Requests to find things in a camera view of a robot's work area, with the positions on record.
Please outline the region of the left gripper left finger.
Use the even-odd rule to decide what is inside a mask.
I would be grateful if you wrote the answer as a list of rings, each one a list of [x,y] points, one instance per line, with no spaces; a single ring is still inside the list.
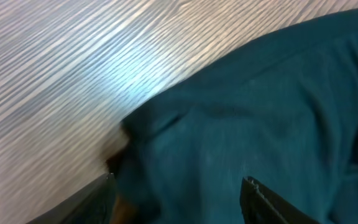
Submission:
[[[114,174],[103,174],[28,224],[109,224],[115,200]]]

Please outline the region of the black t-shirt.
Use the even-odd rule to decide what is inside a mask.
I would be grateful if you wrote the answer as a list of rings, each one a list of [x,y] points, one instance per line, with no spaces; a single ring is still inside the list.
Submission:
[[[255,39],[122,125],[117,185],[144,222],[242,223],[251,176],[320,223],[358,223],[358,9]]]

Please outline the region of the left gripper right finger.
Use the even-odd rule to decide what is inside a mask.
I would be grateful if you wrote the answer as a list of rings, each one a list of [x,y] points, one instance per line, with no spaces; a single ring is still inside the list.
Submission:
[[[319,224],[251,176],[242,180],[240,205],[245,224]]]

